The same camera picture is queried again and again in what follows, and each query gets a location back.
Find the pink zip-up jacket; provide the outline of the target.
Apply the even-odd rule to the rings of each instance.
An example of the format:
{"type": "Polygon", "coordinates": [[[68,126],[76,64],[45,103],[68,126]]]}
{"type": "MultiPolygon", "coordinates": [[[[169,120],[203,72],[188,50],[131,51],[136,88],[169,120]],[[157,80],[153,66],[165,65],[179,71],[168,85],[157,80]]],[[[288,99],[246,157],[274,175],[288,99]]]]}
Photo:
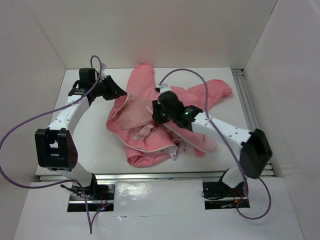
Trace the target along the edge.
{"type": "Polygon", "coordinates": [[[203,157],[216,147],[215,139],[179,128],[173,122],[155,123],[152,101],[158,98],[154,68],[139,64],[131,72],[126,96],[114,101],[106,128],[124,144],[127,162],[136,168],[155,166],[178,153],[203,157]]]}

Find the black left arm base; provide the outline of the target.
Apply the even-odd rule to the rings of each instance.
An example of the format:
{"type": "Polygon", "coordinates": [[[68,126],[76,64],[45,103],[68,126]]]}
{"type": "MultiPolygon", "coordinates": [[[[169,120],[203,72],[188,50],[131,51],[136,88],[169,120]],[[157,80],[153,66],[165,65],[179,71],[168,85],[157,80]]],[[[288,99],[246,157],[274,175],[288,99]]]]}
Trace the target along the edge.
{"type": "MultiPolygon", "coordinates": [[[[85,198],[78,185],[67,187],[61,184],[60,187],[70,192],[67,212],[86,211],[85,198]]],[[[89,212],[96,212],[97,210],[101,212],[114,211],[115,184],[98,184],[94,191],[89,187],[85,187],[84,190],[89,212]]]]}

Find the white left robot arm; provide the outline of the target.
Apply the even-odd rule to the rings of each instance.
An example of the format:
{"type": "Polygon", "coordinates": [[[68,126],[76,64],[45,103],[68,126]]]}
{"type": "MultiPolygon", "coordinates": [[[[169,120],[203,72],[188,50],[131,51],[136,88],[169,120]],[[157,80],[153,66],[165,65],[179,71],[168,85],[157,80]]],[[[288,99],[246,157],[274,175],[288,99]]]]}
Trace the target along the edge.
{"type": "Polygon", "coordinates": [[[111,101],[127,94],[104,73],[105,69],[104,64],[81,68],[79,80],[73,84],[59,115],[47,128],[38,129],[34,135],[38,165],[79,182],[82,186],[80,192],[88,200],[97,197],[99,187],[95,175],[78,162],[73,133],[96,98],[111,101]]]}

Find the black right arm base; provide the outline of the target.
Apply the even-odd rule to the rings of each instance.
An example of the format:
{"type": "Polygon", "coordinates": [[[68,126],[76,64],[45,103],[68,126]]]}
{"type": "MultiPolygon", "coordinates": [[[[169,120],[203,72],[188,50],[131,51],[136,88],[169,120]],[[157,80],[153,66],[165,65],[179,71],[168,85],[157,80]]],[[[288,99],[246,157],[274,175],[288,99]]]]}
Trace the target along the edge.
{"type": "Polygon", "coordinates": [[[250,203],[244,195],[244,182],[241,181],[236,187],[230,188],[222,182],[222,177],[218,181],[205,181],[202,183],[201,196],[204,199],[205,210],[224,210],[239,208],[250,208],[250,203]]]}

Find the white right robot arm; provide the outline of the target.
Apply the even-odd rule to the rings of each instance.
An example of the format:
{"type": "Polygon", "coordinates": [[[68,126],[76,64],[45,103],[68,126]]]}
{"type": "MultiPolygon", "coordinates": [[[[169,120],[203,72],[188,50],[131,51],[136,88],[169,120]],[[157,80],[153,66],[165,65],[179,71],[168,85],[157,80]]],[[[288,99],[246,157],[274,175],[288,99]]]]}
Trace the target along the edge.
{"type": "Polygon", "coordinates": [[[218,190],[223,196],[230,196],[241,180],[258,179],[273,156],[270,144],[261,129],[250,131],[216,119],[196,106],[185,106],[169,87],[160,89],[157,100],[152,102],[152,118],[156,123],[173,123],[188,133],[203,134],[225,144],[232,153],[239,155],[239,170],[228,170],[218,190]]]}

